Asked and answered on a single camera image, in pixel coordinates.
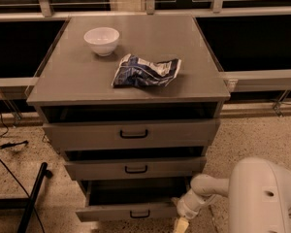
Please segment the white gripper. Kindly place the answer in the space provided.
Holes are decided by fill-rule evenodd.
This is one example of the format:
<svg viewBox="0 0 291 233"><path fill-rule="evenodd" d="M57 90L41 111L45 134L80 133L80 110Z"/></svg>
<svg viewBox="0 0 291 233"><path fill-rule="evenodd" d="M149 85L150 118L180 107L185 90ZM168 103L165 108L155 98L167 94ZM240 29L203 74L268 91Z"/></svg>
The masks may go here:
<svg viewBox="0 0 291 233"><path fill-rule="evenodd" d="M206 206L213 203L215 195L199 195L192 189L183 194L180 198L172 197L171 200L177 206L180 217L175 220L173 233L185 233L189 226L189 219L193 219Z"/></svg>

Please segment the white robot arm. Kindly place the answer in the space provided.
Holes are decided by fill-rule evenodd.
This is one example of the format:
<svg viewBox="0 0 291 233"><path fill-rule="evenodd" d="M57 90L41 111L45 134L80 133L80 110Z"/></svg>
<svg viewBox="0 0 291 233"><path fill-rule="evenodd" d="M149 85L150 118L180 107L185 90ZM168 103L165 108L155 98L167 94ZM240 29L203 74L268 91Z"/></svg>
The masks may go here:
<svg viewBox="0 0 291 233"><path fill-rule="evenodd" d="M228 179L194 176L176 200L173 233L185 233L189 221L220 197L229 202L229 233L291 233L291 171L256 157L239 161Z"/></svg>

